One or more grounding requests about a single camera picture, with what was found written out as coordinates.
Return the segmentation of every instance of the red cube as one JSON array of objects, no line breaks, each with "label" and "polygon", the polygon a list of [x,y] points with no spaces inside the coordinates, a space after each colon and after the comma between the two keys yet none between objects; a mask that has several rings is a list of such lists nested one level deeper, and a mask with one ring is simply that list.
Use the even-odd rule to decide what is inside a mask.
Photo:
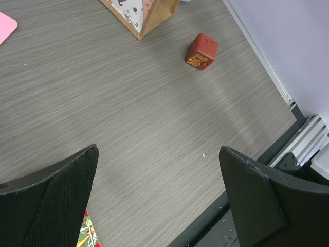
[{"label": "red cube", "polygon": [[204,70],[215,61],[218,43],[209,36],[200,33],[190,44],[187,51],[186,62]]}]

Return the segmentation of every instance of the white wall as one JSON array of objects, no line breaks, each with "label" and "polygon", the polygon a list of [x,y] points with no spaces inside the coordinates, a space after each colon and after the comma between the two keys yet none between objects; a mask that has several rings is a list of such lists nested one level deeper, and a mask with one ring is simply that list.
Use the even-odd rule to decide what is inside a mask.
[{"label": "white wall", "polygon": [[329,1],[229,2],[304,115],[329,127]]}]

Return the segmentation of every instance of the brown paper bag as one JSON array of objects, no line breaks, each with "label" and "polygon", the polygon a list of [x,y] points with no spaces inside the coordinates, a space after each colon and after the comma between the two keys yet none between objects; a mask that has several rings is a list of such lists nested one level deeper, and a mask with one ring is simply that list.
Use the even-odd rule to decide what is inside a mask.
[{"label": "brown paper bag", "polygon": [[180,0],[101,0],[137,39],[172,16]]}]

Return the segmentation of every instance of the pink paper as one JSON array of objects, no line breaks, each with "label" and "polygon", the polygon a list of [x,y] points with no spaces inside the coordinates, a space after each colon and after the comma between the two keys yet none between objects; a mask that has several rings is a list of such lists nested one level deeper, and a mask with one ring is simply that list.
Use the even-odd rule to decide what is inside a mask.
[{"label": "pink paper", "polygon": [[17,21],[0,12],[0,44],[14,32]]}]

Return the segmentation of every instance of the metal frame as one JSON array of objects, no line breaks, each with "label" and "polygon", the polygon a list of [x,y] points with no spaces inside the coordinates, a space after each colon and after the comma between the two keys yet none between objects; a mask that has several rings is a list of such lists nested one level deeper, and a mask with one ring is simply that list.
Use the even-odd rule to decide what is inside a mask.
[{"label": "metal frame", "polygon": [[319,115],[310,117],[306,124],[294,135],[285,147],[269,163],[275,167],[287,154],[293,153],[303,166],[328,141],[329,129]]}]

